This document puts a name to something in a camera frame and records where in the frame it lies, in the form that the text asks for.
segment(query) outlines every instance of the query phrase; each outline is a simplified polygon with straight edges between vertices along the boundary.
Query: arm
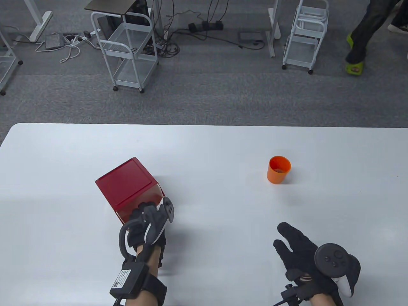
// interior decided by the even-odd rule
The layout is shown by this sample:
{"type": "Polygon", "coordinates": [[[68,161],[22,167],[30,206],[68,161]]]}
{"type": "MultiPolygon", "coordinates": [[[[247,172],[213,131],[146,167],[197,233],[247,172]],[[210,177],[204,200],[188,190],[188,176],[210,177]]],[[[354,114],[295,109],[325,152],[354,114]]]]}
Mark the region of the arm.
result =
{"type": "Polygon", "coordinates": [[[323,293],[316,294],[310,298],[310,303],[312,306],[336,306],[332,297],[323,293]]]}
{"type": "MultiPolygon", "coordinates": [[[[137,247],[137,254],[143,250],[143,246],[137,247]]],[[[147,265],[149,266],[149,273],[157,277],[157,271],[159,269],[160,252],[162,249],[159,246],[155,246],[152,256],[150,257],[147,265]]],[[[156,297],[148,291],[141,291],[136,299],[127,299],[126,306],[157,306],[156,297]]]]}

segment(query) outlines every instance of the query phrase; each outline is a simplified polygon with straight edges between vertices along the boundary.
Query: dark tabletop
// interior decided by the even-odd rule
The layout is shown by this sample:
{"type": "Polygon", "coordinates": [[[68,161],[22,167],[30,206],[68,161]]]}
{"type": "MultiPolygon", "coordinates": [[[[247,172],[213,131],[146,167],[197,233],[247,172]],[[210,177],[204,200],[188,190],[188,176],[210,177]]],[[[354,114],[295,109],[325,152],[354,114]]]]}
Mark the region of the dark tabletop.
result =
{"type": "Polygon", "coordinates": [[[86,10],[124,15],[136,0],[92,0],[86,10]]]}

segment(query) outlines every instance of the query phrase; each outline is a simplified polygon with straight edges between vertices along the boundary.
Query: controller button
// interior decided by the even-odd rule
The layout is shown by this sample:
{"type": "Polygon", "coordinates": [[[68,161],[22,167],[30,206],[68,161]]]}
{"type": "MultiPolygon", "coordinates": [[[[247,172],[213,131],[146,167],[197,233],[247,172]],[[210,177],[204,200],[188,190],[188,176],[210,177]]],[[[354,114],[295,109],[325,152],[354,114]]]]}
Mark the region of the controller button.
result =
{"type": "Polygon", "coordinates": [[[341,251],[335,251],[334,257],[336,257],[337,259],[341,259],[343,258],[343,253],[341,251]]]}

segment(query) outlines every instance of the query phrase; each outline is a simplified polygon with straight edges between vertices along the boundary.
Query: red box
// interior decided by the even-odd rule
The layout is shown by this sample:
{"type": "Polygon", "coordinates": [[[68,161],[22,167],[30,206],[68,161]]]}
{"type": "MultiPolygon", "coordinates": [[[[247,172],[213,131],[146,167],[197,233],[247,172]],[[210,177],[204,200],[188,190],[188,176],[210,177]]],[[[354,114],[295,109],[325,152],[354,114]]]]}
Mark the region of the red box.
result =
{"type": "Polygon", "coordinates": [[[136,157],[121,164],[95,181],[120,221],[129,221],[133,209],[142,202],[156,205],[164,197],[163,190],[136,157]]]}

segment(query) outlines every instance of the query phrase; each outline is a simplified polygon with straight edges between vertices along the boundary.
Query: red box lid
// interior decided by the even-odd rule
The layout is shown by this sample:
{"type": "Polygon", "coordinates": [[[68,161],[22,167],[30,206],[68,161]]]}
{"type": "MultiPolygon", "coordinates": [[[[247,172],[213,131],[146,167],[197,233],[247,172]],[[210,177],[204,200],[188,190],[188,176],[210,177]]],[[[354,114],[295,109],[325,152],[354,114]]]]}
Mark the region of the red box lid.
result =
{"type": "Polygon", "coordinates": [[[114,211],[157,184],[154,177],[134,157],[95,181],[114,211]]]}

